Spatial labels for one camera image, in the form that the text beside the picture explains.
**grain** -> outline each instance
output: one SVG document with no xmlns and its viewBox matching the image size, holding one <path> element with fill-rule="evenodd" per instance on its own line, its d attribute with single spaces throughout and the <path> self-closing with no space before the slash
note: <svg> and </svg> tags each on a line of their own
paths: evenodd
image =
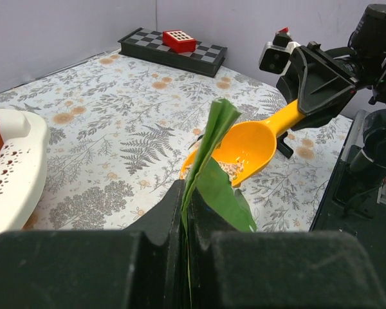
<svg viewBox="0 0 386 309">
<path fill-rule="evenodd" d="M 232 182 L 237 178 L 237 175 L 241 172 L 243 172 L 243 163 L 224 163 L 217 161 L 221 169 L 229 175 L 229 180 Z M 188 165 L 185 169 L 185 171 L 181 175 L 181 179 L 185 179 L 188 175 L 188 172 L 192 168 L 192 165 Z"/>
</svg>

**plastic basket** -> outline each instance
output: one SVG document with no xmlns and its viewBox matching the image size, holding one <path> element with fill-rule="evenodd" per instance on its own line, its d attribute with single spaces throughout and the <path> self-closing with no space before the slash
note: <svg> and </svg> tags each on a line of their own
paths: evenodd
<svg viewBox="0 0 386 309">
<path fill-rule="evenodd" d="M 46 181 L 50 131 L 43 118 L 0 109 L 0 233 L 20 230 Z"/>
</svg>

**floral tablecloth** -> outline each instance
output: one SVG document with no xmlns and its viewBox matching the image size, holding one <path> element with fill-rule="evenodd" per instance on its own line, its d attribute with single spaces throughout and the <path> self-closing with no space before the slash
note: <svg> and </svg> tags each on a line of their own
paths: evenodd
<svg viewBox="0 0 386 309">
<path fill-rule="evenodd" d="M 121 229 L 143 216 L 178 178 L 188 146 L 225 97 L 260 120 L 285 105 L 273 87 L 222 67 L 214 79 L 124 57 L 79 66 L 0 94 L 0 108 L 47 121 L 48 177 L 26 228 Z M 259 230 L 308 230 L 351 121 L 289 134 L 279 152 L 242 184 Z"/>
</svg>

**gray wall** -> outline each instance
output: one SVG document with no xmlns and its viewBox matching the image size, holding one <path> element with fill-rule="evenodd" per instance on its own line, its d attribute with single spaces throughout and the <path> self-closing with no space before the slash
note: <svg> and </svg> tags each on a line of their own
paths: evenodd
<svg viewBox="0 0 386 309">
<path fill-rule="evenodd" d="M 0 92 L 156 27 L 155 0 L 0 0 Z"/>
<path fill-rule="evenodd" d="M 366 6 L 375 2 L 386 0 L 158 0 L 158 30 L 180 28 L 199 40 L 227 46 L 225 66 L 276 85 L 277 76 L 259 71 L 258 60 L 277 30 L 288 26 L 295 41 L 320 42 L 325 50 L 345 46 Z M 344 113 L 372 110 L 369 96 L 368 90 L 359 92 Z"/>
</svg>

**chessboard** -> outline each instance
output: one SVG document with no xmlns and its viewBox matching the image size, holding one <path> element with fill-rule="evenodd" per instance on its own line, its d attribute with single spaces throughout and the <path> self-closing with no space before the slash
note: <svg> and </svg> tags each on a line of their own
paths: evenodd
<svg viewBox="0 0 386 309">
<path fill-rule="evenodd" d="M 139 28 L 123 39 L 121 55 L 163 64 L 173 68 L 214 77 L 222 65 L 226 47 L 196 41 L 196 50 L 176 53 L 163 44 L 163 34 L 158 31 Z"/>
</svg>

